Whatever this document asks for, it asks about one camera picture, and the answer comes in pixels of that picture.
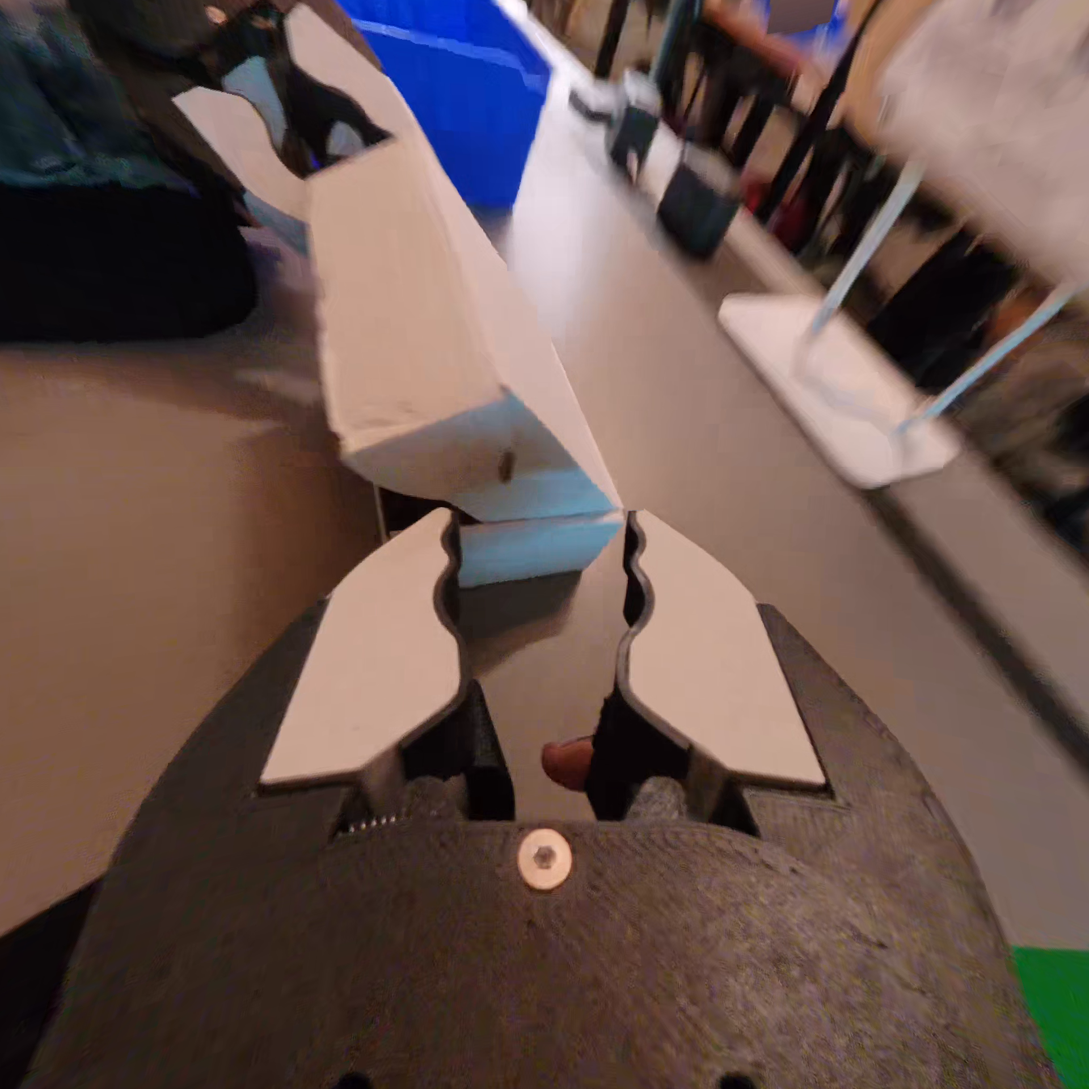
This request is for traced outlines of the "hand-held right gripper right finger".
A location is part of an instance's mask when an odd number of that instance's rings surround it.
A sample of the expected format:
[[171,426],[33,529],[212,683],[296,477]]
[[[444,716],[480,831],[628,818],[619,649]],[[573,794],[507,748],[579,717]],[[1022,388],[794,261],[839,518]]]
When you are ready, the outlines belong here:
[[647,510],[624,542],[627,631],[617,686],[678,745],[742,782],[825,787],[822,768],[749,589]]

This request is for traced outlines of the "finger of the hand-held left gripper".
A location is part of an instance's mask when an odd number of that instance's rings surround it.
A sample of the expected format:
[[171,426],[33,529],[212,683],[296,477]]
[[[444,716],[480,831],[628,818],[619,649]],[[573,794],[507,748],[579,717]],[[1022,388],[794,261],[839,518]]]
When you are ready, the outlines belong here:
[[248,58],[217,86],[181,91],[172,103],[238,181],[259,223],[307,223],[310,152],[270,60]]
[[413,132],[408,105],[344,14],[296,2],[285,24],[297,68],[347,97],[378,129],[394,136]]

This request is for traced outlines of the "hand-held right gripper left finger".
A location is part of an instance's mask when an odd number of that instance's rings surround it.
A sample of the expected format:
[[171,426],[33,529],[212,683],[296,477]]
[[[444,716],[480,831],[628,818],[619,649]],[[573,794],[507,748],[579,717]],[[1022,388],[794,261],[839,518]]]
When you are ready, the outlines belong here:
[[400,787],[404,742],[467,688],[445,602],[458,524],[439,507],[368,555],[330,594],[273,741],[261,787]]

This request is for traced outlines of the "blue plastic bin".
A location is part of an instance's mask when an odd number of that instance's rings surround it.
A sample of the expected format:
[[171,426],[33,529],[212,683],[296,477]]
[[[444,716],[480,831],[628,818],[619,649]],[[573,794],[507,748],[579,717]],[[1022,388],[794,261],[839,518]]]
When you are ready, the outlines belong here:
[[510,211],[551,65],[492,1],[343,1],[461,198]]

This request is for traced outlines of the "white cardboard mailer box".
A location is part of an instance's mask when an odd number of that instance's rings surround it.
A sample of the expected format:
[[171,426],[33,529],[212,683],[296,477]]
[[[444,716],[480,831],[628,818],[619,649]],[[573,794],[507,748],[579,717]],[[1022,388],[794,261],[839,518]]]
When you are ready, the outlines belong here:
[[622,523],[551,337],[426,140],[308,181],[327,416],[348,468],[456,510],[461,584],[582,572]]

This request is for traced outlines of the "green plastic bin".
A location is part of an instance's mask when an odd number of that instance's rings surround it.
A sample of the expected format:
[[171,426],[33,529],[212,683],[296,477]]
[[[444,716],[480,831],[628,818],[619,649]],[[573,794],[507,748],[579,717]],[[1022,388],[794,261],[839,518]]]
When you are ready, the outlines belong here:
[[1014,946],[1029,1012],[1066,1088],[1088,1087],[1088,952]]

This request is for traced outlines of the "person's right hand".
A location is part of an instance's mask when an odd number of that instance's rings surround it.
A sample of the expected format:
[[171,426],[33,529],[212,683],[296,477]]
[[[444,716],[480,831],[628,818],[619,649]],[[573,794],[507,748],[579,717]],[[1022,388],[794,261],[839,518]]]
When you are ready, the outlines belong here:
[[547,742],[540,752],[546,776],[558,786],[584,793],[592,768],[594,738],[590,736],[565,742]]

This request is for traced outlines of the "small black block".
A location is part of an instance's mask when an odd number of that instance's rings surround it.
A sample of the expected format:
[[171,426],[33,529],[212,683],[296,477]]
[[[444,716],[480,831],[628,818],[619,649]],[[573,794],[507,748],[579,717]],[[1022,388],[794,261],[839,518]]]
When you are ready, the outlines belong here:
[[607,122],[605,149],[632,182],[641,171],[661,115],[661,91],[654,79],[635,69],[625,71]]
[[741,174],[714,148],[686,143],[658,201],[657,220],[692,259],[715,256],[742,205]]

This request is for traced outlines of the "white metal sign stand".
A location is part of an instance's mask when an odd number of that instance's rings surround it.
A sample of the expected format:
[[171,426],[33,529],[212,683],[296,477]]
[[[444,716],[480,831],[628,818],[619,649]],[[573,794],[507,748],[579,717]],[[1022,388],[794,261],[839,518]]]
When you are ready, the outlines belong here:
[[940,417],[1001,360],[1087,292],[1087,274],[1060,283],[1033,313],[937,397],[920,401],[842,305],[923,175],[909,161],[824,296],[729,294],[719,322],[839,477],[860,491],[904,482],[960,455]]

